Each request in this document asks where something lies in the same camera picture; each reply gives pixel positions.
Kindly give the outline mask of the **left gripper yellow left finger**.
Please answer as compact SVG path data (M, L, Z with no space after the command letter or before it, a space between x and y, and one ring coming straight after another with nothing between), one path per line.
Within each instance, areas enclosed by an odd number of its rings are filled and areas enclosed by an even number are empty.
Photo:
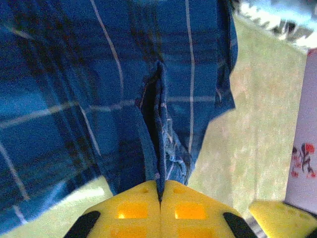
M88 208L66 238L159 238L160 204L156 182L141 183Z

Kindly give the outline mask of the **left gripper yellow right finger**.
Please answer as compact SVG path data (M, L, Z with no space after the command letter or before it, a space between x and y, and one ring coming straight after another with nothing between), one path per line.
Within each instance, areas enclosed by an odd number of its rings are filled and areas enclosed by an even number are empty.
M162 238L255 238L234 208L168 180L160 204Z

